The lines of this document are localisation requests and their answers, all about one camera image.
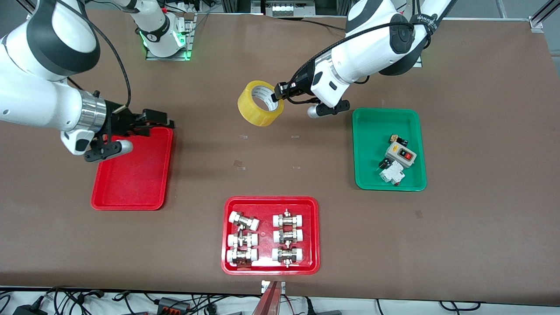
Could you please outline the aluminium frame post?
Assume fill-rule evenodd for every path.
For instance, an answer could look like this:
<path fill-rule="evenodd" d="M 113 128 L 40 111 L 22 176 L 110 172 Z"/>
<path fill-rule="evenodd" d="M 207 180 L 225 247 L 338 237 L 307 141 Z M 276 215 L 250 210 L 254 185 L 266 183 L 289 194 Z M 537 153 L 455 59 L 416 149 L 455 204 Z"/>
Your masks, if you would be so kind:
<path fill-rule="evenodd" d="M 560 0 L 547 0 L 532 16 L 529 17 L 531 31 L 543 32 L 543 22 L 560 8 Z"/>

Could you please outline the black plug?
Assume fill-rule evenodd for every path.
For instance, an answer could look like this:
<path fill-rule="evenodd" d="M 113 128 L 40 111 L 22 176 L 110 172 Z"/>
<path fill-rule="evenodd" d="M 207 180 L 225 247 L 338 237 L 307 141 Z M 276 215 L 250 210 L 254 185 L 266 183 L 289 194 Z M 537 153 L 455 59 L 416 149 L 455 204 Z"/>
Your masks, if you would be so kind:
<path fill-rule="evenodd" d="M 48 315 L 46 311 L 32 307 L 32 305 L 20 305 L 16 307 L 12 315 Z"/>

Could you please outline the yellow packing tape roll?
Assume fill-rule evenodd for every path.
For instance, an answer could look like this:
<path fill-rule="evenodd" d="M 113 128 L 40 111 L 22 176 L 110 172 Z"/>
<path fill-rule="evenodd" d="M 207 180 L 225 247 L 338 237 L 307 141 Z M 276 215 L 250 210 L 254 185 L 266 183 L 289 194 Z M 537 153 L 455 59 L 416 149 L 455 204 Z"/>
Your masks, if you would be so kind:
<path fill-rule="evenodd" d="M 263 80 L 253 80 L 238 98 L 238 111 L 250 124 L 268 127 L 284 111 L 284 101 L 274 100 L 273 86 Z"/>

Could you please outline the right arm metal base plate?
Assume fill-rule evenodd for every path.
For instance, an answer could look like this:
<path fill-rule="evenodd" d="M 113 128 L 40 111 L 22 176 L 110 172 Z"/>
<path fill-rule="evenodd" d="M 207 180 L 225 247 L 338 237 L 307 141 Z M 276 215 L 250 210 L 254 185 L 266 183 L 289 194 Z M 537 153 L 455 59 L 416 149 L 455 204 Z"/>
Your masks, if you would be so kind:
<path fill-rule="evenodd" d="M 172 16 L 171 12 L 166 13 L 166 16 L 170 18 L 170 29 L 160 39 L 160 42 L 156 44 L 155 52 L 173 52 L 174 54 L 169 56 L 154 55 L 152 50 L 150 50 L 150 47 L 152 47 L 153 44 L 151 42 L 147 42 L 144 38 L 143 44 L 146 48 L 145 59 L 172 61 L 190 60 L 193 49 L 197 14 L 194 14 L 193 20 L 185 19 L 184 17 L 176 15 Z"/>

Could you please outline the green plastic tray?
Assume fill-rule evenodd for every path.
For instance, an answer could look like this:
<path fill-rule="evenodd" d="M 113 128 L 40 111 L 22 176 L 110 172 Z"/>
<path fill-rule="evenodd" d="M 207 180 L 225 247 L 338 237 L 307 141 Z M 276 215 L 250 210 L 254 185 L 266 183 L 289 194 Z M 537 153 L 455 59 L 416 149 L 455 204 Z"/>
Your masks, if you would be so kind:
<path fill-rule="evenodd" d="M 370 191 L 419 192 L 427 186 L 424 148 L 418 114 L 411 109 L 360 108 L 352 114 L 354 175 L 357 186 Z M 378 164 L 385 158 L 392 134 L 408 140 L 417 154 L 414 164 L 404 169 L 400 185 L 384 182 Z"/>

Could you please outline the red plastic tray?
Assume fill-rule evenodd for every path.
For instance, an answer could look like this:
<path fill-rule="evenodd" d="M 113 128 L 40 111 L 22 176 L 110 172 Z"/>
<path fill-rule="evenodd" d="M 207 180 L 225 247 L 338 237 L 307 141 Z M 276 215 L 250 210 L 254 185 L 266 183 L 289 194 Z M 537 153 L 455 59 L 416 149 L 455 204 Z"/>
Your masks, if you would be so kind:
<path fill-rule="evenodd" d="M 102 211 L 154 211 L 165 201 L 173 130 L 155 127 L 134 135 L 130 153 L 99 164 L 91 205 Z"/>
<path fill-rule="evenodd" d="M 274 227 L 274 215 L 282 214 L 288 209 L 290 213 L 302 215 L 302 227 L 283 227 L 282 230 L 301 229 L 303 241 L 280 245 L 273 241 L 273 231 L 280 228 Z M 232 211 L 242 213 L 245 217 L 255 217 L 260 220 L 257 231 L 240 230 L 228 221 Z M 235 249 L 227 244 L 227 235 L 256 233 L 259 236 L 258 246 L 252 248 L 242 247 L 241 250 L 258 249 L 259 259 L 252 264 L 232 265 L 226 261 L 226 251 Z M 303 261 L 286 267 L 284 264 L 272 260 L 272 249 L 298 248 L 303 251 Z M 224 228 L 222 241 L 221 267 L 228 275 L 312 275 L 320 267 L 319 248 L 319 205 L 317 201 L 308 196 L 234 196 L 230 198 L 224 208 Z"/>

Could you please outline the white metal pipe fitting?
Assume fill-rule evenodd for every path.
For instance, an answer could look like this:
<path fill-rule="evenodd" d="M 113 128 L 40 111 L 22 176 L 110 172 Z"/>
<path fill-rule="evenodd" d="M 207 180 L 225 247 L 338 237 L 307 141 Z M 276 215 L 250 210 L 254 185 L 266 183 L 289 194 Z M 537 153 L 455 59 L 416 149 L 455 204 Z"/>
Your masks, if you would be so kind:
<path fill-rule="evenodd" d="M 282 214 L 273 215 L 272 223 L 275 228 L 280 229 L 288 226 L 299 228 L 303 225 L 303 219 L 302 215 L 292 214 L 288 211 L 288 209 L 286 209 Z"/>
<path fill-rule="evenodd" d="M 274 243 L 279 243 L 280 245 L 302 242 L 303 231 L 301 229 L 292 229 L 290 231 L 279 229 L 277 231 L 273 231 L 273 241 Z"/>
<path fill-rule="evenodd" d="M 254 246 L 258 246 L 259 244 L 259 236 L 256 233 L 243 234 L 242 231 L 236 234 L 228 234 L 227 235 L 227 245 L 229 247 L 234 247 L 236 249 L 240 249 L 242 247 L 252 248 Z"/>
<path fill-rule="evenodd" d="M 228 221 L 240 230 L 257 231 L 260 220 L 255 217 L 245 217 L 242 213 L 232 211 L 228 217 Z"/>
<path fill-rule="evenodd" d="M 271 253 L 272 260 L 282 263 L 286 267 L 303 261 L 303 251 L 301 248 L 273 248 Z"/>
<path fill-rule="evenodd" d="M 234 248 L 226 251 L 226 261 L 232 265 L 250 265 L 252 262 L 258 261 L 258 259 L 259 255 L 257 248 L 250 248 L 246 250 Z"/>

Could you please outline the grey on-off switch box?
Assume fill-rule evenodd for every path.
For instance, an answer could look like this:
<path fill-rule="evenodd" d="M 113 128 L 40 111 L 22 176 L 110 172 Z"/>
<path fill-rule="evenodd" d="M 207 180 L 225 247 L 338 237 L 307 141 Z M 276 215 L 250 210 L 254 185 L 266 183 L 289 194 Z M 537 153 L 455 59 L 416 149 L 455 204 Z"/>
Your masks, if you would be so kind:
<path fill-rule="evenodd" d="M 417 154 L 398 142 L 392 142 L 385 152 L 385 158 L 398 162 L 404 169 L 409 169 L 415 162 Z"/>

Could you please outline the white power strip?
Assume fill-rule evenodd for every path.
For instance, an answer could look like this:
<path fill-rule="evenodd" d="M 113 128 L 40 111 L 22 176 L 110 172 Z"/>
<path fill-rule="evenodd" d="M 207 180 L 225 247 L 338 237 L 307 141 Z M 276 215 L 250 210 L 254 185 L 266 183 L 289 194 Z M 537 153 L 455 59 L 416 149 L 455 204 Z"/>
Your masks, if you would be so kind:
<path fill-rule="evenodd" d="M 266 15 L 274 18 L 304 18 L 314 16 L 314 0 L 266 0 Z"/>

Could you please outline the white circuit breaker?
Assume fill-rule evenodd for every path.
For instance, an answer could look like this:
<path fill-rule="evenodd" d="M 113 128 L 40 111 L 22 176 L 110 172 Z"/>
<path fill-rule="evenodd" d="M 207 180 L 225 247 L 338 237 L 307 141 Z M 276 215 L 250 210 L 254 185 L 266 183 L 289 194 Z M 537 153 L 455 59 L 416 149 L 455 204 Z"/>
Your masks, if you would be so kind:
<path fill-rule="evenodd" d="M 392 165 L 387 169 L 382 169 L 379 173 L 381 179 L 386 183 L 391 183 L 394 186 L 400 185 L 400 182 L 405 178 L 403 172 L 404 167 L 397 161 L 392 162 Z"/>

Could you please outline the red stand bar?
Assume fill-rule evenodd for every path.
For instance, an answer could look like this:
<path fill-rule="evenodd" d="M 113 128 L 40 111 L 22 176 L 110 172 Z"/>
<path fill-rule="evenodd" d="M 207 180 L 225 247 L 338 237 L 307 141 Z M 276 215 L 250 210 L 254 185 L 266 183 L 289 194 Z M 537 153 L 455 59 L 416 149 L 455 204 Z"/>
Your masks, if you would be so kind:
<path fill-rule="evenodd" d="M 280 300 L 282 295 L 280 288 L 277 287 L 278 283 L 272 283 L 266 290 L 252 315 L 279 315 L 280 314 Z"/>

